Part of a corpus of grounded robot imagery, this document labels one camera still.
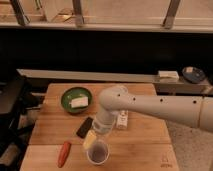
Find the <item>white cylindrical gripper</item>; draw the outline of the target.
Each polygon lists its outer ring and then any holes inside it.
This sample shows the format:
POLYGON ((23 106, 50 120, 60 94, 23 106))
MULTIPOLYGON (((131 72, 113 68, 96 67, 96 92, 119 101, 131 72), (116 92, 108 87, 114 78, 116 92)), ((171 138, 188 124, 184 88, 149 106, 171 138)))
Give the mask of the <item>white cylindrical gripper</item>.
MULTIPOLYGON (((97 112, 92 122, 92 128, 99 134, 109 133, 115 123, 115 116, 108 112, 97 112)), ((97 136, 93 130, 89 130, 83 142, 83 148, 88 150, 96 141, 97 136)))

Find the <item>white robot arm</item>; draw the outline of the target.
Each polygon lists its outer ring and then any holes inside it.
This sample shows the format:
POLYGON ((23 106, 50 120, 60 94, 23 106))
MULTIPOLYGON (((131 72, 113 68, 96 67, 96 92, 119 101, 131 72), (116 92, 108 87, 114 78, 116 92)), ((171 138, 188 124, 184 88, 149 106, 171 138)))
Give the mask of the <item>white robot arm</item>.
POLYGON ((99 108, 83 143, 88 150, 99 135, 109 133, 121 111, 132 111, 213 132, 213 97, 151 96, 129 93, 125 86, 103 89, 99 108))

